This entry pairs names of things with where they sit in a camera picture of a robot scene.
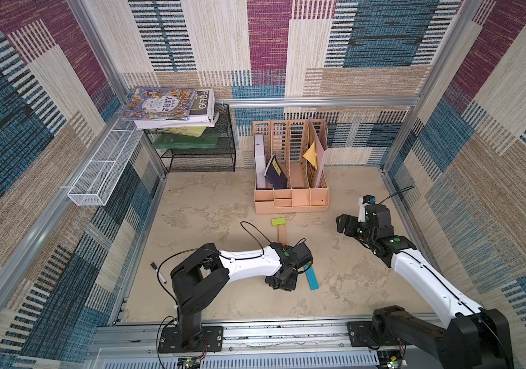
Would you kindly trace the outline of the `teal building block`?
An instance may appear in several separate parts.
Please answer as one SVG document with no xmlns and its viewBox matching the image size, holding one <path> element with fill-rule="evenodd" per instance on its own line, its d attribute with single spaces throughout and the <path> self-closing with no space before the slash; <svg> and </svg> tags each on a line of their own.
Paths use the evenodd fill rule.
<svg viewBox="0 0 526 369">
<path fill-rule="evenodd" d="M 309 287 L 312 291 L 319 289 L 318 279 L 315 274 L 313 266 L 310 264 L 305 271 L 306 278 L 308 280 Z"/>
</svg>

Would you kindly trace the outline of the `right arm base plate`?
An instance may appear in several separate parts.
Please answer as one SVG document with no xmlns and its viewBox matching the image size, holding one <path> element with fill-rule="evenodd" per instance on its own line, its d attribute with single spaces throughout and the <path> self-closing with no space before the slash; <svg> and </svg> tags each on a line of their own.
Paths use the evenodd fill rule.
<svg viewBox="0 0 526 369">
<path fill-rule="evenodd" d="M 346 326 L 352 347 L 366 347 L 374 351 L 380 349 L 370 321 L 349 321 Z"/>
</svg>

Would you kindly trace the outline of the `natural wood building block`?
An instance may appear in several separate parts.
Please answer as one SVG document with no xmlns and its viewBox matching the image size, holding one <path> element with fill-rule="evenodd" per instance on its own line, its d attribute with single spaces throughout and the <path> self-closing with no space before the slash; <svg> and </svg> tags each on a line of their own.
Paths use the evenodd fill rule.
<svg viewBox="0 0 526 369">
<path fill-rule="evenodd" d="M 287 227 L 286 227 L 286 224 L 279 224 L 277 226 L 277 228 L 278 228 L 278 241 L 281 244 L 287 244 L 288 240 L 287 240 Z"/>
</svg>

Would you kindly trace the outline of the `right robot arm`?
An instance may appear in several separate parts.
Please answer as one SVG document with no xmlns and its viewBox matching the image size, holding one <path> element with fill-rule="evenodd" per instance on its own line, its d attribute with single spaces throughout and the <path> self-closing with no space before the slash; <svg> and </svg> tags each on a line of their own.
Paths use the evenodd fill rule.
<svg viewBox="0 0 526 369">
<path fill-rule="evenodd" d="M 336 224 L 339 233 L 367 247 L 404 278 L 441 322 L 432 324 L 392 305 L 376 309 L 371 325 L 351 330 L 350 336 L 372 347 L 390 341 L 411 344 L 438 359 L 444 368 L 514 366 L 510 325 L 500 311 L 487 310 L 468 298 L 404 236 L 387 231 L 378 238 L 378 228 L 353 215 L 339 215 Z"/>
</svg>

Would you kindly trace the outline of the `green building block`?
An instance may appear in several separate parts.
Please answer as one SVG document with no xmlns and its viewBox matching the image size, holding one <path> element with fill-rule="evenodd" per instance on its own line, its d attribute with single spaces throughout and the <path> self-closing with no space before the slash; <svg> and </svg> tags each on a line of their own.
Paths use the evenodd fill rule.
<svg viewBox="0 0 526 369">
<path fill-rule="evenodd" d="M 287 221 L 285 218 L 274 218 L 272 219 L 272 225 L 274 227 L 278 227 L 280 225 L 286 225 L 287 224 Z"/>
</svg>

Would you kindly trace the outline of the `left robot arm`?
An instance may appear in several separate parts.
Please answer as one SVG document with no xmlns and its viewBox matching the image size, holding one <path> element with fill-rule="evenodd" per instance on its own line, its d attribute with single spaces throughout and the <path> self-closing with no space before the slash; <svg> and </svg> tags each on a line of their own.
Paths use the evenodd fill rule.
<svg viewBox="0 0 526 369">
<path fill-rule="evenodd" d="M 271 242 L 258 250 L 227 252 L 212 244 L 191 249 L 190 255 L 170 273 L 177 319 L 162 327 L 156 339 L 159 354 L 211 353 L 222 350 L 223 327 L 203 327 L 202 311 L 227 285 L 248 278 L 264 278 L 274 290 L 293 292 L 298 276 L 313 264 L 304 241 L 295 246 Z"/>
</svg>

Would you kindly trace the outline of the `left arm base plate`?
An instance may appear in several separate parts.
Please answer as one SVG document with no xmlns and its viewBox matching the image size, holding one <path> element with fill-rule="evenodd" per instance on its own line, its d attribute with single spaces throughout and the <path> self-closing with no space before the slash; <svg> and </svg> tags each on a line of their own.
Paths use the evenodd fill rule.
<svg viewBox="0 0 526 369">
<path fill-rule="evenodd" d="M 220 352 L 224 339 L 223 326 L 205 326 L 194 337 L 184 340 L 179 327 L 165 327 L 157 341 L 159 354 L 181 354 Z"/>
</svg>

